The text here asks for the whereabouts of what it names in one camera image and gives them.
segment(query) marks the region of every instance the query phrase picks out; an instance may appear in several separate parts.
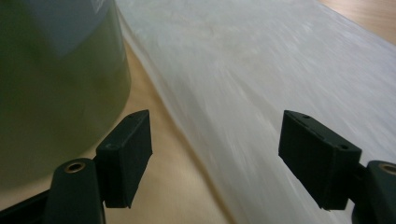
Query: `white fabric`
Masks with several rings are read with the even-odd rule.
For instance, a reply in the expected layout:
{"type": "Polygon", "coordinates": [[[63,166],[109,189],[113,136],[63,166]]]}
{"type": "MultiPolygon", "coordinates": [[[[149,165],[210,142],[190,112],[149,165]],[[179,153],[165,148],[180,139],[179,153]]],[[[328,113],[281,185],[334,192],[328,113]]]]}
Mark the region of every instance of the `white fabric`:
{"type": "Polygon", "coordinates": [[[350,223],[353,204],[320,210],[277,156],[285,109],[362,148],[364,165],[396,162],[396,48],[315,0],[117,3],[238,223],[350,223]]]}

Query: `black plastic part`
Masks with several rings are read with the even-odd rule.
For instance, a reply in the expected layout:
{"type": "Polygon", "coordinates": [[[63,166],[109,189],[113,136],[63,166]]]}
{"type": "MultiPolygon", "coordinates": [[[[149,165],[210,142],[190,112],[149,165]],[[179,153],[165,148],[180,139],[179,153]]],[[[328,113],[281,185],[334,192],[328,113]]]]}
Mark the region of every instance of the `black plastic part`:
{"type": "Polygon", "coordinates": [[[0,223],[39,224],[42,222],[49,191],[46,190],[0,212],[0,223]]]}
{"type": "Polygon", "coordinates": [[[151,154],[147,110],[127,116],[99,145],[94,160],[106,207],[131,207],[151,154]]]}
{"type": "Polygon", "coordinates": [[[370,161],[365,185],[377,223],[396,223],[396,165],[384,161],[370,161]]]}
{"type": "Polygon", "coordinates": [[[378,224],[373,210],[363,209],[357,205],[353,208],[352,212],[353,224],[378,224]]]}
{"type": "Polygon", "coordinates": [[[359,164],[355,172],[345,183],[348,186],[347,195],[353,203],[358,204],[360,211],[371,210],[370,201],[367,197],[367,188],[365,185],[367,169],[359,164]]]}
{"type": "Polygon", "coordinates": [[[320,208],[343,210],[361,150],[315,119],[285,111],[279,156],[320,208]]]}
{"type": "Polygon", "coordinates": [[[105,223],[96,166],[92,160],[77,159],[56,169],[43,223],[105,223]]]}

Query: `wooden surface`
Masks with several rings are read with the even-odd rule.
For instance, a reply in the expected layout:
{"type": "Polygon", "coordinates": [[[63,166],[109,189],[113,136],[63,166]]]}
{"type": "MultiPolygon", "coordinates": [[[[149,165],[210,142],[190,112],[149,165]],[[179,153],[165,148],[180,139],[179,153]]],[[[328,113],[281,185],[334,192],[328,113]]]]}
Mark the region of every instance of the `wooden surface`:
{"type": "Polygon", "coordinates": [[[396,1],[319,0],[319,2],[396,45],[396,1]]]}

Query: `green cylinder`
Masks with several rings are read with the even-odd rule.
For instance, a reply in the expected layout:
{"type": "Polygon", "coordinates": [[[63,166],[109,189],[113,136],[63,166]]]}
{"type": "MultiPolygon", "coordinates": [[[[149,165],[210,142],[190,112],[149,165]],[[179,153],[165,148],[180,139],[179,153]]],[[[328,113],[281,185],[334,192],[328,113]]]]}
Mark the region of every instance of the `green cylinder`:
{"type": "Polygon", "coordinates": [[[129,90],[112,0],[0,1],[0,190],[93,147],[129,90]]]}

